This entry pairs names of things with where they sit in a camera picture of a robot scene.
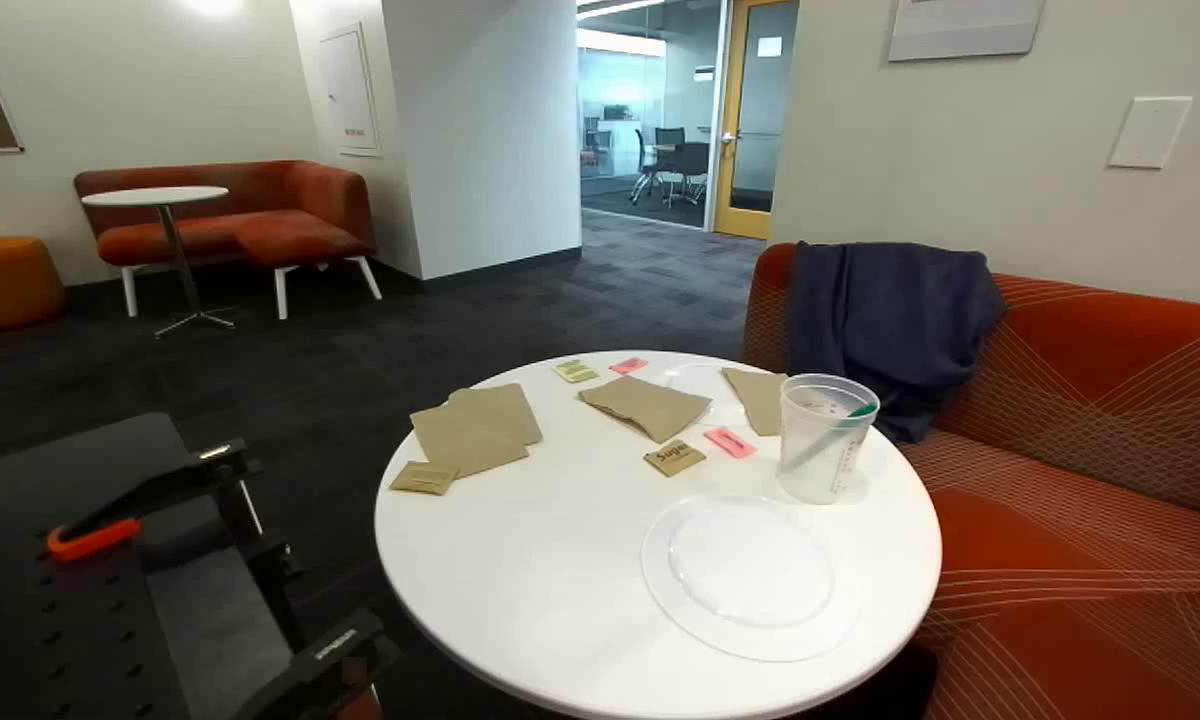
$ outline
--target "cup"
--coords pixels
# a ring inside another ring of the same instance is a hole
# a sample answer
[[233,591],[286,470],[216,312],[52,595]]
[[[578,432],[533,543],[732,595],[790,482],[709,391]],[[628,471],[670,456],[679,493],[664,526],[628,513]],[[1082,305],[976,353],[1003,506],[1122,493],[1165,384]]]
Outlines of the cup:
[[783,381],[778,410],[778,484],[807,506],[836,501],[878,397],[849,375],[802,371]]

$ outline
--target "orange sofa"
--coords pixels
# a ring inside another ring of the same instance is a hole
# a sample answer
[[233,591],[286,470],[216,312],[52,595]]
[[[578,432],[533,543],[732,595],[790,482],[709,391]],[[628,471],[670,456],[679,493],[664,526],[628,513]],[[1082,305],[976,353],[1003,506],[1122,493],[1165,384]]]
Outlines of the orange sofa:
[[[742,359],[783,371],[790,243]],[[905,450],[945,529],[929,718],[1200,718],[1200,305],[996,278],[1006,316]]]
[[[172,169],[96,169],[74,175],[74,195],[162,185],[221,185],[222,199],[174,207],[188,262],[246,256],[271,270],[275,316],[286,321],[284,278],[299,266],[353,262],[366,293],[378,302],[366,253],[366,189],[365,175],[303,164],[172,164]],[[168,266],[168,241],[150,207],[87,207],[96,253],[120,270],[124,307],[135,316],[135,270]]]

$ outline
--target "door frame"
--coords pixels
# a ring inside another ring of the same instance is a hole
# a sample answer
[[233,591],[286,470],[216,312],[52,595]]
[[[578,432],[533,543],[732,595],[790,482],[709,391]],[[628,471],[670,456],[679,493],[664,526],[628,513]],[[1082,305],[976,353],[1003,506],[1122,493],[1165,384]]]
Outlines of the door frame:
[[717,131],[717,207],[710,228],[723,236],[749,236],[769,241],[770,212],[754,207],[732,207],[732,182],[736,182],[736,125],[740,125],[740,101],[742,101],[742,61],[749,61],[749,29],[751,8],[770,8],[775,0],[728,0],[728,55],[723,55],[723,93],[718,93],[718,131]]

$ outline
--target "small round table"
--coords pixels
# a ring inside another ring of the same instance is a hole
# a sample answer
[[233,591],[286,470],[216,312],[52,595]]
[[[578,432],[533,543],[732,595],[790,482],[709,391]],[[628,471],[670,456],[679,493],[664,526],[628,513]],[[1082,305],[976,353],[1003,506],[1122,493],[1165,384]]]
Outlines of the small round table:
[[78,195],[78,203],[87,203],[87,207],[157,207],[157,215],[162,223],[172,266],[174,266],[174,278],[178,278],[182,296],[188,296],[188,316],[157,330],[157,342],[162,342],[168,333],[188,330],[188,324],[235,330],[233,321],[210,316],[210,312],[198,307],[198,287],[197,287],[197,278],[191,278],[191,266],[188,266],[188,250],[182,250],[182,241],[172,223],[172,207],[204,203],[204,199],[216,199],[216,195],[228,195],[228,189],[221,189],[221,185],[162,185],[162,189],[124,189],[124,192]]
[[[656,445],[578,403],[578,387],[612,381],[639,355],[639,381],[709,397],[679,432],[709,460],[664,482],[644,465]],[[562,384],[561,363],[599,375]],[[590,353],[528,363],[482,384],[519,384],[543,432],[528,460],[467,477],[446,495],[390,493],[409,437],[377,495],[377,550],[399,606],[474,677],[566,718],[783,718],[814,707],[876,677],[925,620],[938,577],[938,526],[911,465],[870,432],[836,506],[778,501],[775,439],[751,437],[718,370],[732,359],[679,353]],[[709,429],[754,452],[732,460]],[[742,662],[718,653],[653,599],[639,553],[648,529],[686,495],[778,506],[820,535],[853,591],[853,617],[807,662]]]

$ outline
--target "chair leg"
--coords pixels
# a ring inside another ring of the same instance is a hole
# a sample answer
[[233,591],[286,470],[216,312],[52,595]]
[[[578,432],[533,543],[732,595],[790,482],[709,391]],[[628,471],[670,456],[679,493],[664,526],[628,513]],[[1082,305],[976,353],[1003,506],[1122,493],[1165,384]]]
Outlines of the chair leg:
[[370,302],[385,302],[385,293],[377,287],[377,278],[370,278],[366,256],[353,256],[353,266],[358,266],[358,278],[365,278],[365,286],[366,286],[366,296],[370,296]]
[[291,274],[291,266],[286,270],[271,270],[271,282],[275,282],[275,321],[281,324],[286,321],[286,286],[284,286],[286,274]]
[[135,270],[120,270],[124,312],[135,316]]

